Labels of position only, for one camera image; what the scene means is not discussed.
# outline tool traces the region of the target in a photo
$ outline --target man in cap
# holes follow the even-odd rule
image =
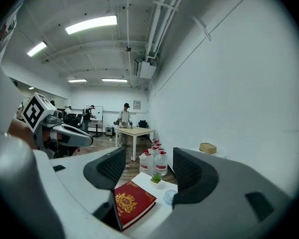
[[[128,122],[130,121],[130,113],[128,111],[130,105],[128,103],[124,104],[124,109],[120,111],[119,114],[119,128],[127,128]],[[125,133],[119,132],[119,144],[122,146],[128,147],[128,135]]]

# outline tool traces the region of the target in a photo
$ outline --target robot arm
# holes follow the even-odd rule
[[[31,129],[38,148],[47,153],[49,158],[55,157],[49,145],[43,142],[43,130],[50,131],[51,142],[63,146],[89,146],[93,138],[88,133],[64,124],[62,112],[58,111],[43,95],[34,93],[26,108],[22,111],[24,121]]]

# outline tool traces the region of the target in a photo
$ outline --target pipe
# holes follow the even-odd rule
[[[130,8],[130,0],[126,0],[126,23],[127,23],[127,34],[128,34],[128,46],[130,45],[130,29],[129,29],[129,8]],[[131,85],[133,87],[133,77],[132,77],[132,65],[131,65],[131,54],[129,53],[129,64],[130,64],[130,77],[131,77]]]
[[[143,82],[143,78],[141,78],[140,82],[137,84],[137,86],[141,86]]]
[[[195,21],[195,23],[198,25],[198,27],[204,31],[208,39],[211,41],[210,34],[207,32],[206,28],[199,22],[199,20],[195,16],[193,16],[192,18]]]
[[[175,3],[176,3],[176,0],[170,0],[169,5],[174,6]],[[154,47],[153,47],[153,52],[154,53],[157,51],[158,44],[160,42],[161,36],[163,35],[163,31],[164,31],[165,26],[166,26],[166,24],[168,22],[168,19],[169,19],[169,16],[171,14],[171,11],[172,11],[172,9],[170,9],[170,8],[167,9],[167,12],[166,12],[166,14],[164,16],[163,22],[162,22],[162,24],[159,27],[159,31],[158,31],[158,34],[157,34],[157,37],[156,37],[156,41],[155,41],[155,44],[154,44]]]
[[[176,5],[175,5],[175,9],[178,8],[180,2],[181,2],[181,0],[177,0]],[[169,27],[169,24],[170,24],[171,20],[172,20],[173,17],[174,17],[174,14],[175,14],[175,10],[173,10],[173,12],[171,13],[171,16],[170,16],[169,19],[168,19],[168,22],[167,22],[167,25],[166,25],[166,27],[165,27],[165,29],[164,29],[163,35],[162,35],[162,37],[161,37],[161,39],[160,39],[160,41],[159,41],[159,44],[158,44],[158,47],[157,47],[157,51],[156,51],[156,53],[155,53],[155,56],[154,56],[154,57],[151,57],[152,59],[155,59],[156,56],[157,56],[157,53],[158,53],[159,47],[160,47],[160,45],[161,45],[161,42],[162,42],[163,39],[164,39],[164,36],[165,36],[165,34],[166,34],[166,31],[167,31],[167,29],[168,29],[168,27]]]
[[[158,20],[159,20],[160,12],[161,12],[161,6],[157,6],[156,11],[155,11],[155,15],[154,15],[154,19],[153,19],[153,23],[151,25],[151,29],[150,29],[150,33],[149,33],[150,34],[149,35],[149,43],[148,43],[146,53],[145,53],[146,61],[148,60],[148,56],[150,54],[151,45],[152,45],[152,42],[153,42],[153,39],[154,39],[154,34],[155,34],[155,31],[156,31],[156,27],[157,27],[157,23],[158,23]]]

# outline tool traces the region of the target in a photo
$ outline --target ceiling light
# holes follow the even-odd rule
[[[74,83],[74,82],[87,82],[87,80],[85,80],[85,79],[80,79],[80,80],[70,80],[70,81],[68,81],[68,82],[70,82],[70,83]]]
[[[107,17],[86,20],[86,21],[77,23],[75,25],[69,26],[65,30],[68,32],[68,34],[73,34],[75,32],[89,29],[92,27],[116,25],[117,23],[118,23],[118,18],[116,15],[114,15],[114,16],[107,16]]]
[[[32,57],[34,54],[38,53],[40,50],[42,50],[43,48],[45,48],[47,45],[45,42],[41,42],[39,43],[38,45],[36,45],[33,49],[31,49],[29,52],[28,52],[28,55],[30,57]]]
[[[126,79],[102,79],[104,82],[128,82]]]

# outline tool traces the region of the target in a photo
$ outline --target table leg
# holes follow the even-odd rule
[[[133,157],[131,157],[132,161],[136,161],[136,141],[137,141],[138,137],[137,136],[133,136]]]
[[[115,146],[116,147],[119,146],[119,137],[118,137],[118,135],[119,135],[119,132],[116,131],[116,133],[115,133]]]
[[[101,137],[102,134],[98,134],[98,125],[96,125],[96,134],[93,137]]]

